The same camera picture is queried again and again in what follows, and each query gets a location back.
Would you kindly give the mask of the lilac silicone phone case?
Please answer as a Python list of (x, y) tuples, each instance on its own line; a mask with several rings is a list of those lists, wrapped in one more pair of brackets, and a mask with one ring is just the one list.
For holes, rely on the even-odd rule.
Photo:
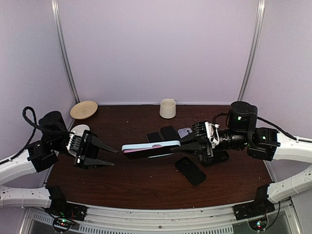
[(181, 128), (178, 129), (177, 133), (180, 136), (180, 138), (184, 138), (185, 136), (191, 134), (193, 131), (191, 128)]

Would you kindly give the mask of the black phone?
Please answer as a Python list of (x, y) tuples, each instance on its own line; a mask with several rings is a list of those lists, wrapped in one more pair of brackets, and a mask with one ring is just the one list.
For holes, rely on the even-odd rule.
[(166, 141), (179, 140), (180, 137), (172, 125), (160, 128), (160, 132)]
[(163, 140), (163, 138), (162, 138), (162, 136), (160, 135), (159, 132), (148, 133), (146, 135), (146, 138), (147, 138), (149, 143), (161, 142)]

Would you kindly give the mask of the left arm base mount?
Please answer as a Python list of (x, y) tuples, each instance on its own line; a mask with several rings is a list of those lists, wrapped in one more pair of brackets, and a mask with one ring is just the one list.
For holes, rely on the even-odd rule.
[(63, 205), (54, 205), (44, 210), (53, 217), (66, 218), (70, 221), (84, 221), (87, 213), (87, 207), (74, 203)]

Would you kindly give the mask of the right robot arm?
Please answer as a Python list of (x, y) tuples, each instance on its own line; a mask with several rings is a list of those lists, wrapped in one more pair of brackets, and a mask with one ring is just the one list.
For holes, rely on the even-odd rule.
[(204, 166), (227, 160), (228, 150), (245, 150), (248, 156), (264, 161), (311, 163), (311, 139), (293, 136), (259, 117), (257, 112), (256, 106), (235, 101), (225, 114), (226, 129), (220, 129), (215, 118), (212, 122), (196, 122), (192, 125), (192, 133), (171, 152), (195, 155)]

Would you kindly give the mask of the black phone case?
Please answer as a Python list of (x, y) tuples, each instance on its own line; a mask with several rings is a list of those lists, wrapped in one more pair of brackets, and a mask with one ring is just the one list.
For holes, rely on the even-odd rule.
[(219, 151), (214, 153), (214, 157), (209, 162), (201, 162), (203, 166), (210, 166), (216, 163), (221, 163), (229, 159), (229, 154), (227, 151)]
[(175, 163), (175, 167), (193, 186), (199, 185), (206, 179), (206, 175), (188, 157), (183, 157), (178, 160)]

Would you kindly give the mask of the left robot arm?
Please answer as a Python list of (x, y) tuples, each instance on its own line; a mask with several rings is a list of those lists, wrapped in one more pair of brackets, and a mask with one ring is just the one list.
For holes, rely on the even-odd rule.
[(70, 205), (58, 186), (23, 189), (6, 187), (5, 183), (49, 169), (58, 162), (57, 153), (73, 156), (75, 166), (88, 169), (114, 165), (98, 159), (99, 150), (111, 153), (118, 151), (104, 144), (87, 129), (82, 134), (68, 131), (59, 111), (51, 111), (40, 120), (30, 120), (26, 115), (27, 110), (32, 111), (33, 108), (26, 107), (22, 112), (23, 118), (34, 130), (40, 130), (42, 137), (35, 142), (28, 139), (18, 153), (0, 162), (0, 206), (42, 207), (52, 209), (59, 216), (66, 216), (70, 212)]

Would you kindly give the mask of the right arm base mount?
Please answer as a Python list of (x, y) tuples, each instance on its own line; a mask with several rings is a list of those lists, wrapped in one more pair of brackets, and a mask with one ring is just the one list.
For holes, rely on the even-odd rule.
[(247, 202), (233, 206), (236, 220), (250, 219), (275, 211), (275, 205), (268, 200)]

